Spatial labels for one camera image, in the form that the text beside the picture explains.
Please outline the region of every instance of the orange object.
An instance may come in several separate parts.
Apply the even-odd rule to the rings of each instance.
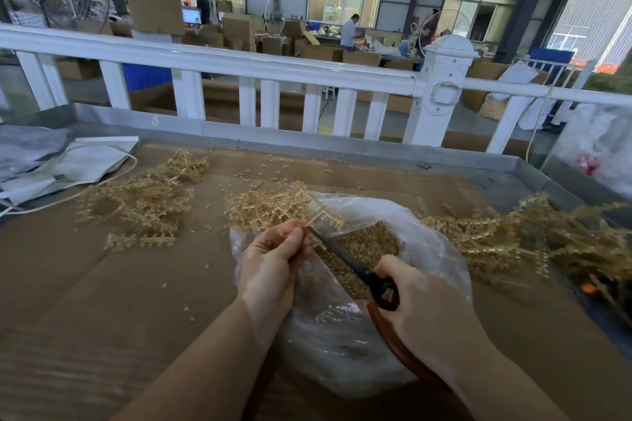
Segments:
[[[592,283],[584,283],[581,285],[581,291],[588,293],[589,295],[594,295],[599,292],[599,289]]]

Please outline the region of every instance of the computer monitor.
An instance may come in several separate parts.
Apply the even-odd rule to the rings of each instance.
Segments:
[[[196,24],[201,26],[200,9],[194,9],[193,7],[183,7],[182,19],[185,21],[186,24]]]

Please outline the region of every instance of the brown curved handle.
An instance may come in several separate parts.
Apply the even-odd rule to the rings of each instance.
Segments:
[[[419,361],[413,353],[401,342],[391,323],[382,316],[380,308],[376,303],[371,301],[367,303],[368,314],[371,321],[375,324],[377,332],[380,334],[386,346],[389,347],[395,357],[416,377],[421,381],[436,387],[451,391],[450,387],[433,371],[428,369],[425,364]]]

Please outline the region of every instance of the black scissors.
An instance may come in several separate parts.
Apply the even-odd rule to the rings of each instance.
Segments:
[[[369,302],[367,304],[368,314],[371,317],[371,321],[375,324],[377,332],[395,357],[420,380],[450,390],[448,385],[446,385],[440,377],[428,369],[425,364],[419,361],[415,355],[410,352],[395,333],[391,323],[380,313],[378,307],[387,311],[395,311],[399,307],[399,291],[392,278],[380,278],[373,271],[369,270],[369,268],[349,255],[340,245],[337,245],[328,237],[321,235],[311,226],[310,229],[328,250],[344,261],[344,263],[353,270],[353,273],[368,286],[368,289],[371,291],[371,296],[375,300],[375,303]]]

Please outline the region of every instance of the person's right hand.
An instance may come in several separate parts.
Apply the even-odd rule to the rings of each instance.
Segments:
[[[450,283],[422,273],[393,256],[382,257],[374,272],[398,287],[399,308],[380,309],[399,339],[429,369],[454,389],[463,370],[495,353],[470,302]]]

